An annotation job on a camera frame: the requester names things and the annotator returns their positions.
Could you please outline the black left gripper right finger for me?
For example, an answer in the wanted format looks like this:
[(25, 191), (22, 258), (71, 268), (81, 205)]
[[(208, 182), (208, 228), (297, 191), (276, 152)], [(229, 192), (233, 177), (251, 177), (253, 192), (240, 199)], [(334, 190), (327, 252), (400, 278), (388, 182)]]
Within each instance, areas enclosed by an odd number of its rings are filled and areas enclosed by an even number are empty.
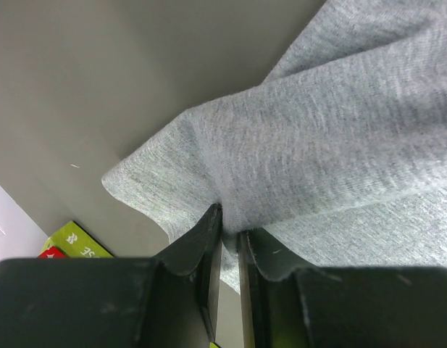
[(447, 347), (447, 268), (319, 267), (238, 238), (246, 347)]

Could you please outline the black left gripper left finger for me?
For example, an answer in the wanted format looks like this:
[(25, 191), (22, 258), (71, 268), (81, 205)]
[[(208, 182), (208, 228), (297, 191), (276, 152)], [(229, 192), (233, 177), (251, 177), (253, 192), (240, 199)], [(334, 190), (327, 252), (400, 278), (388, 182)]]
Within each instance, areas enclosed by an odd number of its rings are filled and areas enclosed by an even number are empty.
[(0, 262), (0, 347), (208, 347), (222, 208), (145, 258)]

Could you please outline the grey t shirt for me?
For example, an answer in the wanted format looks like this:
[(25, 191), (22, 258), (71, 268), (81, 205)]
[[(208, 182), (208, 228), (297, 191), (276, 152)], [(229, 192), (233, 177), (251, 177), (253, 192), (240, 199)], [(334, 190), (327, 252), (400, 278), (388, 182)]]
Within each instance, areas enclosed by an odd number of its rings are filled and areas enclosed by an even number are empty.
[(221, 279), (264, 228), (318, 266), (447, 267), (447, 1), (327, 1), (261, 85), (184, 111), (102, 179), (171, 241), (222, 205)]

